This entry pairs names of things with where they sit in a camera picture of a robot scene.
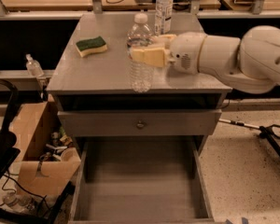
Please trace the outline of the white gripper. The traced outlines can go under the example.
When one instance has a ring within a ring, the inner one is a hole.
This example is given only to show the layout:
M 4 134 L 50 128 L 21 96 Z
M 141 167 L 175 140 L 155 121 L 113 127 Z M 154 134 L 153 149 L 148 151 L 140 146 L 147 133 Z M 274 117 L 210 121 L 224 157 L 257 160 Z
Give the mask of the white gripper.
M 207 35 L 204 33 L 187 32 L 181 35 L 155 35 L 155 44 L 170 47 L 173 68 L 181 73 L 196 75 L 200 51 Z M 165 48 L 133 48 L 130 52 L 133 61 L 154 67 L 167 64 L 168 52 Z

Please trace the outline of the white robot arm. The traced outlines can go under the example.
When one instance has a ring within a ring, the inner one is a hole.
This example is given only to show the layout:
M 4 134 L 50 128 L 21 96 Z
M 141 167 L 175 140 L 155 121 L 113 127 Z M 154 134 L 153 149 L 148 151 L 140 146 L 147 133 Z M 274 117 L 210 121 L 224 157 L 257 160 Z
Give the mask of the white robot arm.
M 256 26 L 243 37 L 186 32 L 160 35 L 149 45 L 132 46 L 134 62 L 215 77 L 238 91 L 260 94 L 280 86 L 280 29 Z

